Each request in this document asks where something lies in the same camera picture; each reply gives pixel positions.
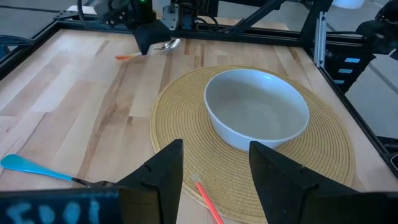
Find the blue spoon handle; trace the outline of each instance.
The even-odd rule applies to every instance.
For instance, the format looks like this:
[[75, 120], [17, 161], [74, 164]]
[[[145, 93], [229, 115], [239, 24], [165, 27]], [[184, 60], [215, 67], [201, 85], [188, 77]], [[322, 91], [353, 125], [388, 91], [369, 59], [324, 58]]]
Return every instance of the blue spoon handle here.
[[18, 170], [18, 171], [23, 171], [23, 172], [31, 172], [34, 174], [42, 174], [42, 175], [47, 175], [50, 177], [68, 180], [68, 181], [72, 181], [72, 178], [73, 178], [68, 175], [61, 174], [61, 173], [52, 171], [48, 168], [37, 165], [36, 163], [29, 161], [27, 159], [24, 159], [23, 157], [18, 156], [16, 154], [10, 154], [10, 155], [4, 157], [1, 160], [0, 164], [4, 168], [7, 168], [7, 169]]

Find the wooden table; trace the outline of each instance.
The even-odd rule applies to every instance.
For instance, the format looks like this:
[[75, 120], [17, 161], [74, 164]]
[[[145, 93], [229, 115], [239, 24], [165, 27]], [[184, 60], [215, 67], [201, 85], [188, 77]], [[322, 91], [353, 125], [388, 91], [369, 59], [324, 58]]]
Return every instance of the wooden table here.
[[[283, 24], [257, 26], [286, 29]], [[353, 188], [398, 190], [397, 179], [302, 49], [182, 39], [172, 52], [114, 59], [137, 51], [133, 35], [57, 32], [0, 82], [0, 156], [18, 153], [89, 181], [117, 182], [154, 155], [149, 115], [166, 84], [195, 68], [250, 65], [288, 76], [333, 108], [355, 149]], [[0, 190], [72, 187], [40, 175], [0, 173]], [[178, 223], [214, 221], [183, 193]]]

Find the blue spoon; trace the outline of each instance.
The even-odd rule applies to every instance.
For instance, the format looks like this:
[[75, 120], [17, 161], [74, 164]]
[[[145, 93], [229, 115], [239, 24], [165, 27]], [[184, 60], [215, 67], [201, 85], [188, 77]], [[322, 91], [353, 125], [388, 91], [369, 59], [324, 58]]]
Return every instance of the blue spoon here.
[[48, 168], [42, 167], [32, 161], [29, 161], [21, 156], [18, 156], [17, 154], [10, 154], [4, 157], [0, 165], [2, 165], [6, 169], [10, 170], [17, 170], [17, 171], [22, 171], [22, 172], [30, 172], [34, 174], [41, 174], [41, 175], [47, 175], [49, 177], [54, 177], [62, 180], [67, 180], [67, 181], [74, 181], [76, 183], [82, 184], [86, 187], [109, 187], [110, 185], [113, 185], [114, 183], [108, 182], [108, 181], [99, 181], [99, 182], [89, 182], [85, 181], [76, 177], [71, 177], [69, 175], [61, 174], [59, 172], [55, 172], [53, 170], [50, 170]]

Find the woven placemat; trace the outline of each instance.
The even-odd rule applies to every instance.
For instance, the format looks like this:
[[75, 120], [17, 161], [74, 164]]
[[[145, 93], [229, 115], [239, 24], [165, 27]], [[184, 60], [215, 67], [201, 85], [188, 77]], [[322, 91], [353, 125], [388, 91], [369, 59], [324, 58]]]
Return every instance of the woven placemat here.
[[[152, 110], [150, 136], [155, 152], [174, 139], [183, 139], [183, 191], [191, 198], [205, 205], [191, 179], [197, 175], [222, 215], [244, 223], [266, 223], [252, 181], [248, 152], [232, 148], [217, 136], [203, 99], [211, 77], [235, 68], [258, 69], [201, 68], [166, 86]], [[351, 185], [353, 149], [334, 112], [310, 90], [286, 77], [268, 73], [294, 86], [310, 109], [308, 128], [299, 137], [279, 146], [278, 152], [333, 180]]]

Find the metal spoon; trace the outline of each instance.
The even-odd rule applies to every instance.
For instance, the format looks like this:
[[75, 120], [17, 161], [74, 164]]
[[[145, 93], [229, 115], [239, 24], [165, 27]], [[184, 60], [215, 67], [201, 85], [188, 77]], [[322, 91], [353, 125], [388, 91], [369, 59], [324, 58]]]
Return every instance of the metal spoon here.
[[[181, 42], [180, 39], [174, 39], [174, 40], [164, 43], [162, 47], [154, 48], [154, 50], [168, 51], [168, 50], [176, 48], [180, 44], [180, 42]], [[118, 60], [124, 60], [124, 59], [137, 57], [140, 55], [142, 55], [141, 52], [138, 52], [138, 53], [134, 53], [134, 54], [130, 54], [130, 55], [118, 55], [118, 56], [115, 56], [115, 58]]]
[[99, 182], [89, 182], [85, 181], [76, 177], [71, 177], [65, 174], [61, 174], [59, 172], [52, 171], [48, 168], [42, 167], [30, 160], [24, 159], [21, 156], [18, 156], [16, 154], [10, 154], [4, 157], [0, 164], [10, 170], [17, 170], [17, 171], [22, 171], [22, 172], [31, 172], [34, 174], [42, 174], [42, 175], [47, 175], [49, 177], [54, 177], [62, 180], [67, 180], [67, 181], [74, 181], [76, 183], [79, 183], [81, 185], [84, 185], [86, 187], [109, 187], [113, 185], [114, 183], [109, 182], [109, 181], [99, 181]]

